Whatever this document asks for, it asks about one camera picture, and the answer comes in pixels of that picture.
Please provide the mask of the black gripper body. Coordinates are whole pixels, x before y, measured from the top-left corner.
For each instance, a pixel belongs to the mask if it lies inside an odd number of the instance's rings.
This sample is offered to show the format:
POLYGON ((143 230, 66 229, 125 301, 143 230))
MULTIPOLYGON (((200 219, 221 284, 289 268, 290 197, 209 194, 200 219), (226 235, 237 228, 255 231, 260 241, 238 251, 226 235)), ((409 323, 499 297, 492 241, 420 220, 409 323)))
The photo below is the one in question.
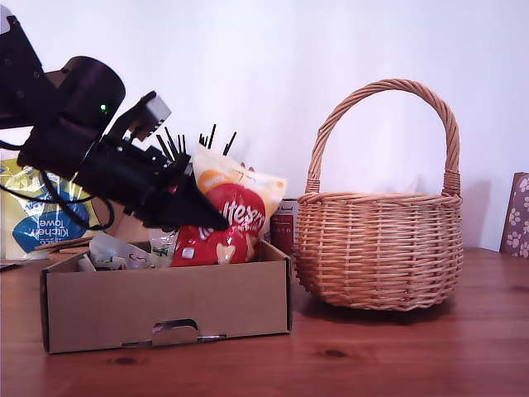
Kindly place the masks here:
POLYGON ((90 194, 120 204, 143 222, 143 204, 154 187, 187 172, 190 156, 178 152, 168 160, 157 148, 147 150, 128 141, 105 136, 91 149, 76 175, 90 194))

